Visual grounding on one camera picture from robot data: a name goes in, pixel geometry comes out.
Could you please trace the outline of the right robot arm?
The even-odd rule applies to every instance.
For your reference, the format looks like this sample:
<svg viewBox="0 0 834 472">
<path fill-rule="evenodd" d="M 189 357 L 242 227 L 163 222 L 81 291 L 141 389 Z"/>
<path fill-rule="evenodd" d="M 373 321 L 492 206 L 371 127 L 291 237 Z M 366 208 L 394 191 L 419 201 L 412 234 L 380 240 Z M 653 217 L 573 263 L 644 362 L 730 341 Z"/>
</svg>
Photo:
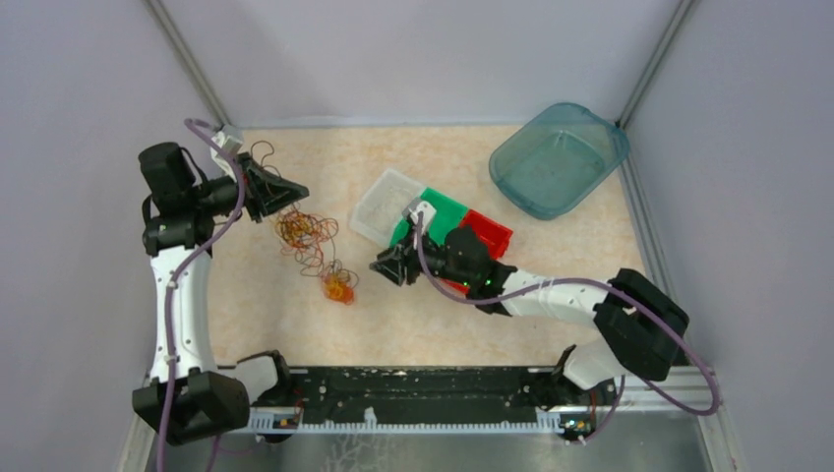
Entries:
<svg viewBox="0 0 834 472">
<path fill-rule="evenodd" d="M 641 272 L 622 268 L 607 281 L 549 279 L 491 257 L 470 227 L 452 230 L 443 243 L 411 228 L 377 254 L 370 270 L 397 286 L 424 274 L 467 289 L 453 300 L 487 314 L 542 317 L 596 329 L 599 339 L 569 348 L 554 378 L 566 405 L 580 404 L 593 386 L 632 374 L 664 381 L 678 360 L 688 314 Z"/>
</svg>

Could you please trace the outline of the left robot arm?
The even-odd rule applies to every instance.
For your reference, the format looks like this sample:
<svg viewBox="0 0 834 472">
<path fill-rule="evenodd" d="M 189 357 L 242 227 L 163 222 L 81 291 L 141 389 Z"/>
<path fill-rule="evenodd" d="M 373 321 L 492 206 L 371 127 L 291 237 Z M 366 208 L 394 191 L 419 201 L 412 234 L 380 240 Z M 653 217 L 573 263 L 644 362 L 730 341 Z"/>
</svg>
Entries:
<svg viewBox="0 0 834 472">
<path fill-rule="evenodd" d="M 143 245 L 157 299 L 157 336 L 149 385 L 132 393 L 135 413 L 166 443 L 182 445 L 243 428 L 260 398 L 272 407 L 295 392 L 284 358 L 266 351 L 220 366 L 210 345 L 208 284 L 217 217 L 255 222 L 300 202 L 307 187 L 279 177 L 247 152 L 236 155 L 242 175 L 209 180 L 186 149 L 164 142 L 143 150 Z"/>
</svg>

